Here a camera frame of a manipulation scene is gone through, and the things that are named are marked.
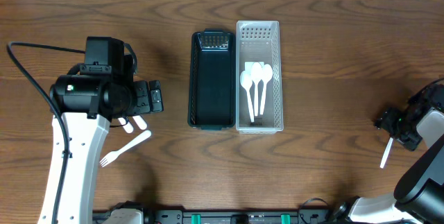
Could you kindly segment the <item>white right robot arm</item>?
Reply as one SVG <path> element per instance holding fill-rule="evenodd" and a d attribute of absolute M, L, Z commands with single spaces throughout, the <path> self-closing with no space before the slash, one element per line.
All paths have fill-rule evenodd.
<path fill-rule="evenodd" d="M 348 221 L 443 222 L 443 113 L 429 111 L 417 127 L 427 152 L 401 177 L 393 193 L 356 199 L 346 215 Z"/>

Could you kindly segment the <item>dark green perforated basket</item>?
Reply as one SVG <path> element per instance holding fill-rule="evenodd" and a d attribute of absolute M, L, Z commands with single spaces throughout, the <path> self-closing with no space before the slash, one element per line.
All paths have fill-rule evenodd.
<path fill-rule="evenodd" d="M 235 36 L 205 29 L 191 37 L 187 121 L 201 130 L 222 130 L 235 124 Z"/>

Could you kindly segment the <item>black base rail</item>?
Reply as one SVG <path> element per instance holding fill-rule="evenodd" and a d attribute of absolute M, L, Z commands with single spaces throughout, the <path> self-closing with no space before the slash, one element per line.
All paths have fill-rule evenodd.
<path fill-rule="evenodd" d="M 300 209 L 192 209 L 180 205 L 145 205 L 126 201 L 109 210 L 94 210 L 93 223 L 125 223 L 120 209 L 133 210 L 140 214 L 133 222 L 145 224 L 192 224 L 192 223 L 350 223 L 349 218 L 340 218 L 328 207 L 301 207 Z"/>

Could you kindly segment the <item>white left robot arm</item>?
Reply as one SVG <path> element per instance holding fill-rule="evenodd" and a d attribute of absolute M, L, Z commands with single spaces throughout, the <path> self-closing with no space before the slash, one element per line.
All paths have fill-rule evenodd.
<path fill-rule="evenodd" d="M 51 87 L 53 151 L 39 223 L 91 223 L 98 167 L 151 137 L 142 115 L 163 110 L 160 82 L 64 75 Z M 142 133 L 101 157 L 113 119 L 132 117 Z"/>

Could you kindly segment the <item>white plastic fork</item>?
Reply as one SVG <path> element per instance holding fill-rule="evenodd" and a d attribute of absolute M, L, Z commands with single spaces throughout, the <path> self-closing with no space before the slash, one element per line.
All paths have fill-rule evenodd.
<path fill-rule="evenodd" d="M 133 125 L 129 122 L 129 119 L 127 117 L 118 118 L 119 123 L 121 124 L 121 127 L 127 132 L 132 133 L 134 131 Z"/>
<path fill-rule="evenodd" d="M 107 155 L 105 155 L 99 164 L 102 167 L 105 167 L 115 161 L 122 153 L 130 150 L 131 148 L 135 147 L 136 145 L 142 143 L 143 141 L 147 140 L 152 135 L 152 132 L 150 130 L 145 130 L 138 136 L 136 136 L 134 139 L 129 141 L 126 145 L 124 145 L 119 150 L 114 150 L 109 152 Z"/>
<path fill-rule="evenodd" d="M 142 116 L 137 115 L 133 117 L 133 120 L 135 121 L 135 123 L 137 124 L 137 126 L 139 127 L 139 129 L 141 130 L 145 130 L 148 127 L 147 122 L 143 119 Z"/>

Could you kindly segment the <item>clear perforated plastic basket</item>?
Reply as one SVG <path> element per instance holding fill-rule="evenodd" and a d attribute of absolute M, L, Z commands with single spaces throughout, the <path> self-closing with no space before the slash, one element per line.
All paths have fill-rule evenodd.
<path fill-rule="evenodd" d="M 274 134 L 284 129 L 280 24 L 237 22 L 236 129 Z"/>

